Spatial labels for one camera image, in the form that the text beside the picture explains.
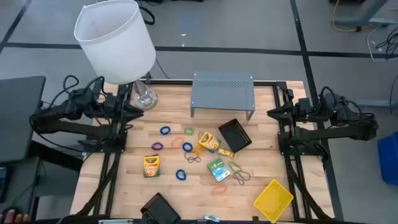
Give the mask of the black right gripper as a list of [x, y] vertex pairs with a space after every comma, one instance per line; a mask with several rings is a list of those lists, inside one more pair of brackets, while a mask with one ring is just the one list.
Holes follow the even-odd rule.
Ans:
[[308, 98], [299, 98], [294, 105], [285, 103], [284, 105], [268, 111], [268, 116], [277, 120], [278, 122], [292, 122], [295, 121], [309, 121], [312, 113], [311, 102]]

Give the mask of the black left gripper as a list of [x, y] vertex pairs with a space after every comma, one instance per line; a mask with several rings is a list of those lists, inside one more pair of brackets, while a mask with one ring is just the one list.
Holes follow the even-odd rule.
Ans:
[[[105, 119], [118, 119], [125, 123], [128, 123], [134, 119], [143, 117], [144, 111], [132, 106], [130, 104], [124, 105], [124, 95], [113, 95], [112, 93], [107, 93], [104, 100], [104, 117]], [[130, 114], [123, 116], [123, 108], [125, 112]]]

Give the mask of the black mesh plastic basket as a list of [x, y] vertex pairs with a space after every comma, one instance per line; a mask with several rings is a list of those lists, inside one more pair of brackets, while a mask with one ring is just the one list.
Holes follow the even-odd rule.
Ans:
[[238, 152], [252, 144], [251, 139], [237, 119], [232, 119], [218, 127], [232, 152]]
[[159, 192], [141, 208], [141, 213], [148, 224], [177, 224], [181, 220], [180, 215]]

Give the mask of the green blue crayon box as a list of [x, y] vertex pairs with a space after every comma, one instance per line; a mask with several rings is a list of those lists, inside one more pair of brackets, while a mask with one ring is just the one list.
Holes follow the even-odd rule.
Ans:
[[231, 174], [225, 163], [220, 158], [214, 159], [208, 163], [208, 169], [218, 182], [221, 182]]

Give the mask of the yellow plastic basket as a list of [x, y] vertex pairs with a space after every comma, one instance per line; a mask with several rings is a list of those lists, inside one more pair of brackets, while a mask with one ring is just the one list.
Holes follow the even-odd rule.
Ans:
[[254, 206], [271, 223], [275, 223], [293, 199], [294, 196], [274, 179], [254, 201]]

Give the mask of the grey desk foot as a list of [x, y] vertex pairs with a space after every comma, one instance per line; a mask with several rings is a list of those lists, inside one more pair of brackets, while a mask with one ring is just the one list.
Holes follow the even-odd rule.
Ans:
[[398, 101], [390, 103], [389, 100], [358, 100], [356, 104], [363, 108], [392, 108], [398, 109]]

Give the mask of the black desk top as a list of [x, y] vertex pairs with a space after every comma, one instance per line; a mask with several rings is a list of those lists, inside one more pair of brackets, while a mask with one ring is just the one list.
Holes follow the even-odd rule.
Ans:
[[43, 76], [0, 80], [0, 164], [27, 157], [30, 116], [40, 108], [44, 85]]

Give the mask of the grey perforated metal shelf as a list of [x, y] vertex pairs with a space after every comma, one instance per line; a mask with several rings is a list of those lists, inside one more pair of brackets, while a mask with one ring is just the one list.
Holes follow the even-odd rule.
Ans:
[[191, 117], [196, 109], [244, 111], [249, 121], [256, 110], [253, 77], [240, 73], [195, 72]]

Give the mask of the white shade silver table lamp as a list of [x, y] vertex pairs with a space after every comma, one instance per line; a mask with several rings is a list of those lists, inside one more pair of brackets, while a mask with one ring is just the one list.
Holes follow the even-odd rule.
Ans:
[[136, 107], [156, 106], [157, 94], [140, 81], [154, 66], [156, 51], [135, 0], [83, 6], [74, 36], [97, 76], [115, 85], [132, 83]]

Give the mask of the blue plastic bin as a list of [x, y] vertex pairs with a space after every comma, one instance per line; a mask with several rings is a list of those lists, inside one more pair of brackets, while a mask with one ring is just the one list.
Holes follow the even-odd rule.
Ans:
[[377, 149], [383, 181], [398, 186], [398, 131], [379, 139]]

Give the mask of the person's hand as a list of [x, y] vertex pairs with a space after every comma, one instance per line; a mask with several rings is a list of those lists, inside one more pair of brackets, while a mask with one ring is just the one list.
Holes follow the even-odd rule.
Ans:
[[16, 224], [28, 222], [29, 220], [30, 216], [28, 214], [17, 213], [14, 209], [0, 213], [0, 224]]

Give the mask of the black aluminium table frame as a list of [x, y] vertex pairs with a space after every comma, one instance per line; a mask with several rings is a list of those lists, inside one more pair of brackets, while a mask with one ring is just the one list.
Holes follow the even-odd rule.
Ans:
[[[285, 160], [279, 151], [279, 124], [267, 112], [282, 102], [282, 91], [269, 82], [254, 87], [255, 112], [248, 121], [243, 111], [195, 110], [190, 116], [192, 84], [188, 80], [153, 80], [150, 87], [159, 97], [155, 108], [133, 121], [122, 153], [111, 206], [113, 218], [140, 218], [141, 208], [157, 192], [186, 220], [214, 215], [222, 220], [264, 219], [254, 201], [276, 179], [288, 186]], [[182, 147], [172, 148], [175, 138], [193, 145], [198, 132], [219, 135], [218, 127], [237, 119], [252, 141], [238, 153], [236, 163], [251, 175], [244, 185], [232, 177], [218, 182], [208, 169], [217, 154], [203, 152], [201, 162], [188, 163]], [[158, 154], [160, 175], [144, 177], [144, 156]], [[211, 195], [219, 185], [224, 194]]]

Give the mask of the silver aluminium rail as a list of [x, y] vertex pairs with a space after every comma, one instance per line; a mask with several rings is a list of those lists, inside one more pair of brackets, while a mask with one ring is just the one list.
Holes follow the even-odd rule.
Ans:
[[134, 220], [133, 219], [99, 220], [98, 224], [134, 224]]

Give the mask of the grey desk leg frame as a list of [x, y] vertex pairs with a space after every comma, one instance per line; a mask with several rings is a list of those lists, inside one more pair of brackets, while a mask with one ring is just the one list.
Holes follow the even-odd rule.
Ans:
[[374, 2], [370, 5], [369, 9], [359, 17], [336, 17], [337, 7], [341, 1], [345, 0], [328, 0], [329, 3], [334, 3], [333, 14], [331, 23], [339, 26], [354, 27], [354, 28], [365, 28], [372, 26], [389, 26], [398, 25], [398, 20], [376, 18], [374, 15], [385, 5], [388, 0], [373, 0]]

